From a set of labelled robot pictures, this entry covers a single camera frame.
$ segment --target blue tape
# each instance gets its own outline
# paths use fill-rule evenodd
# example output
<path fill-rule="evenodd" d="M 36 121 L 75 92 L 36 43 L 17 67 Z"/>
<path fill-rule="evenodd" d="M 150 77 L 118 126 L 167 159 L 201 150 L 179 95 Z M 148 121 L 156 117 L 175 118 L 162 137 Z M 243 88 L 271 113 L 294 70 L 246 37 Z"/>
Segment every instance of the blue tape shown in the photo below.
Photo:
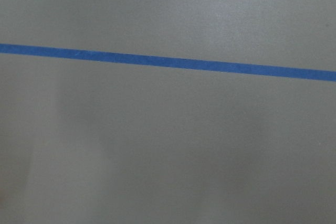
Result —
<path fill-rule="evenodd" d="M 192 60 L 145 55 L 118 54 L 51 47 L 0 44 L 0 53 L 31 56 L 45 56 L 78 60 L 94 60 L 135 65 L 183 68 L 217 72 L 257 74 L 261 76 L 289 77 L 299 79 L 336 81 L 336 71 L 324 71 L 301 68 L 264 66 L 222 61 Z"/>

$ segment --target blue line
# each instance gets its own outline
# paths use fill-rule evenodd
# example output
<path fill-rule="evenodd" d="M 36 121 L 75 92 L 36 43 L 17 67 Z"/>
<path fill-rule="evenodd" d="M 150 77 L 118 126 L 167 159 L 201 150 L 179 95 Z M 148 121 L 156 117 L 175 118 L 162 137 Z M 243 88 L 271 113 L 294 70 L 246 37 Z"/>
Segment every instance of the blue line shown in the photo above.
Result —
<path fill-rule="evenodd" d="M 289 77 L 299 79 L 336 81 L 336 71 L 302 68 L 264 66 L 222 61 L 192 60 L 145 55 L 128 55 L 114 52 L 99 52 L 51 47 L 0 44 L 0 53 L 45 56 L 78 60 L 94 60 L 167 68 L 196 69 L 217 72 L 257 74 L 261 76 Z"/>

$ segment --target painter's tape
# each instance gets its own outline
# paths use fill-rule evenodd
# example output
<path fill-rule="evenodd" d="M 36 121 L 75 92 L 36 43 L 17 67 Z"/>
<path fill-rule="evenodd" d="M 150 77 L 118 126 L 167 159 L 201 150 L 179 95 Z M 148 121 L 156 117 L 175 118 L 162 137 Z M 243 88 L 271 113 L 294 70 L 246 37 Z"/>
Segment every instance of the painter's tape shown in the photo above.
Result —
<path fill-rule="evenodd" d="M 129 55 L 115 52 L 100 52 L 52 47 L 0 44 L 0 53 L 45 56 L 78 60 L 94 60 L 135 65 L 183 68 L 217 72 L 257 74 L 261 76 L 289 77 L 320 81 L 336 81 L 336 71 L 264 66 L 222 61 L 193 60 L 182 58 Z"/>

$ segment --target gray floor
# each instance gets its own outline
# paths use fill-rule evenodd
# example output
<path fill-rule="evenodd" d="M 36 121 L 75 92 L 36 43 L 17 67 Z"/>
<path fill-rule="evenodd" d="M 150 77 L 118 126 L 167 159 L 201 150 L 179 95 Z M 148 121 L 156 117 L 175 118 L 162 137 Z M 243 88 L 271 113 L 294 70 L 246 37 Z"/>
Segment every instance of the gray floor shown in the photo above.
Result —
<path fill-rule="evenodd" d="M 0 0 L 0 42 L 336 70 L 334 0 Z M 0 55 L 0 223 L 334 223 L 333 82 Z"/>

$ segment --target tape strip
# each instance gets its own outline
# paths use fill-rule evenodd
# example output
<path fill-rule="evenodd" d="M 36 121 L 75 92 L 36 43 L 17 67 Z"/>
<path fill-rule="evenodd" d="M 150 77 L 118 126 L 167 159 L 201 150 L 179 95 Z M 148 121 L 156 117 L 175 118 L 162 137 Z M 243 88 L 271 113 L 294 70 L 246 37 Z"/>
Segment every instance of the tape strip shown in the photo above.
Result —
<path fill-rule="evenodd" d="M 86 51 L 51 47 L 0 44 L 0 53 L 94 60 L 134 65 L 183 68 L 217 72 L 257 74 L 261 76 L 288 77 L 321 81 L 336 81 L 336 71 L 264 66 L 222 61 L 192 60 L 145 55 L 118 54 L 114 52 Z"/>

